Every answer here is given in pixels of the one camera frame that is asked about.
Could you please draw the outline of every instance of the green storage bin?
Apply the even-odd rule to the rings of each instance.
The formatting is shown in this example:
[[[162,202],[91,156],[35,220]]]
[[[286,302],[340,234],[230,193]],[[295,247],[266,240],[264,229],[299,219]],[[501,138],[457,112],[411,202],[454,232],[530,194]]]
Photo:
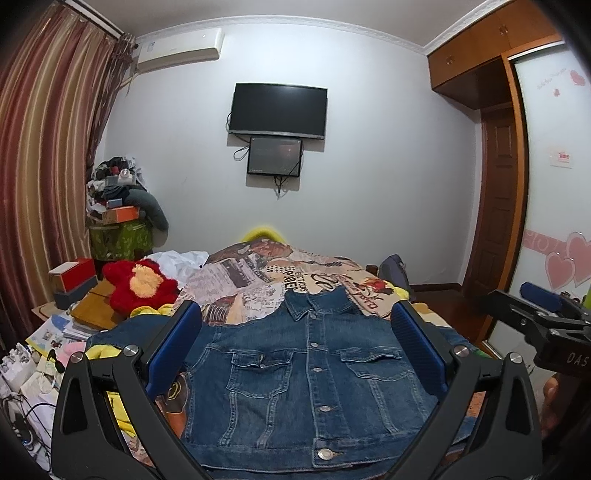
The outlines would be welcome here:
[[[142,220],[114,225],[90,225],[92,258],[103,262],[135,260],[152,250],[152,230]]]

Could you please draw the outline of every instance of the striped curtain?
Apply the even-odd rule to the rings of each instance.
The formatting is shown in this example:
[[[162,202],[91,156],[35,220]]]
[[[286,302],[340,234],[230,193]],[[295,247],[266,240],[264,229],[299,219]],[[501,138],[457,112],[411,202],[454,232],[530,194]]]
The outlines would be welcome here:
[[[36,327],[47,271],[90,254],[85,173],[95,110],[116,40],[53,3],[0,74],[0,335]]]

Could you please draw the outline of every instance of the television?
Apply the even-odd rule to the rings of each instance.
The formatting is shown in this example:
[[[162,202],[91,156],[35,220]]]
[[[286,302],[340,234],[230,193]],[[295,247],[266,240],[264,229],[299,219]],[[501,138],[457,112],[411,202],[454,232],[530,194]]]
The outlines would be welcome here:
[[[301,138],[251,137],[246,171],[256,175],[299,177]]]
[[[246,135],[284,135],[324,138],[325,88],[237,83],[229,132]]]

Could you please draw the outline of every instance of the yellow plush face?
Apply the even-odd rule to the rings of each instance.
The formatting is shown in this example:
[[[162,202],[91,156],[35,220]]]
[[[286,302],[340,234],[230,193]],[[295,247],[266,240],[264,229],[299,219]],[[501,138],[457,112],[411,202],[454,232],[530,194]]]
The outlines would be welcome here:
[[[148,299],[156,294],[163,278],[150,267],[136,265],[134,276],[129,281],[129,288],[141,299]]]

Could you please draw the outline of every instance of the red plush toy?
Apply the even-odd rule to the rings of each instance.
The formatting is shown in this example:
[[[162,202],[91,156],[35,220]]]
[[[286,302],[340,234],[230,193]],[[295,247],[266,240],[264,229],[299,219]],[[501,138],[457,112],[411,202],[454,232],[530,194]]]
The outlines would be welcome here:
[[[159,309],[165,303],[174,303],[178,297],[177,281],[162,275],[158,264],[148,259],[106,264],[103,275],[115,286],[111,308],[125,316],[146,305]]]

